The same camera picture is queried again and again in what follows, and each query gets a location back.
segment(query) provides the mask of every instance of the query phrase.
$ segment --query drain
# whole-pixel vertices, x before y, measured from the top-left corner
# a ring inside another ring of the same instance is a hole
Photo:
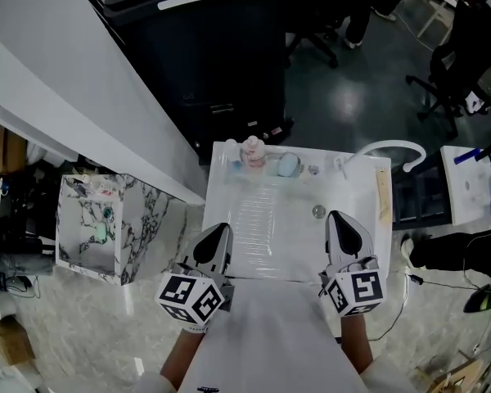
[[[323,219],[326,216],[326,207],[325,206],[314,206],[313,207],[313,217],[315,219]]]

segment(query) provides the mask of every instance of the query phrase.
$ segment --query white shirt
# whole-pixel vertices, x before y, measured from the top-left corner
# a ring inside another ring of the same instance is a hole
[[[267,280],[233,284],[232,310],[214,316],[179,393],[415,392],[382,358],[358,375],[311,287]],[[175,390],[163,377],[144,373],[135,392]]]

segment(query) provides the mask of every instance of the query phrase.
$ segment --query office chair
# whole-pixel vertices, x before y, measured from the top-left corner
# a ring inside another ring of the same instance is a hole
[[[444,61],[449,56],[454,56],[454,61],[448,68]],[[460,1],[449,41],[433,51],[430,82],[412,75],[406,76],[408,84],[417,83],[436,97],[436,102],[427,112],[417,114],[418,119],[423,122],[442,106],[451,127],[447,137],[449,140],[456,138],[458,131],[455,117],[462,116],[460,106],[465,106],[465,97],[472,91],[487,101],[487,95],[478,85],[478,80],[490,66],[491,10],[481,5],[468,7]]]
[[[317,32],[332,34],[320,19],[317,0],[286,0],[286,5],[289,13],[287,32],[295,33],[286,49],[286,68],[291,66],[289,57],[304,38],[329,57],[328,64],[332,69],[338,67],[336,54],[317,35]]]

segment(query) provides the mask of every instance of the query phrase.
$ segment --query curved faucet spout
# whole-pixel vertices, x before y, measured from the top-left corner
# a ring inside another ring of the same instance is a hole
[[[404,140],[385,140],[385,141],[377,141],[372,142],[371,144],[367,144],[361,150],[358,150],[355,154],[353,154],[345,163],[343,167],[344,175],[347,178],[349,175],[349,167],[352,167],[356,160],[366,154],[368,151],[376,150],[377,148],[385,148],[385,147],[404,147],[411,148],[412,150],[418,151],[420,156],[409,163],[403,165],[403,171],[406,173],[411,172],[411,169],[416,165],[419,165],[422,161],[426,159],[426,150],[424,147],[419,146],[414,142],[404,141]]]

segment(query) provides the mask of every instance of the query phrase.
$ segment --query dark green floor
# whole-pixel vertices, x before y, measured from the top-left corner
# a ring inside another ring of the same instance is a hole
[[[433,9],[422,0],[403,0],[396,11],[417,33]],[[459,136],[451,142],[446,138],[443,111],[439,118],[432,116],[424,123],[417,119],[425,92],[415,84],[407,85],[404,77],[427,79],[431,52],[401,20],[390,23],[372,14],[363,45],[354,50],[341,45],[346,25],[347,21],[340,38],[328,43],[340,63],[336,70],[307,40],[291,57],[286,71],[286,113],[295,119],[295,126],[284,145],[353,152],[369,142],[393,138],[417,142],[431,153],[446,144],[491,144],[491,110],[486,116],[458,118]],[[434,48],[445,31],[436,20],[421,40]],[[490,93],[490,71],[480,84]],[[415,156],[401,149],[382,154],[391,156],[394,164]]]

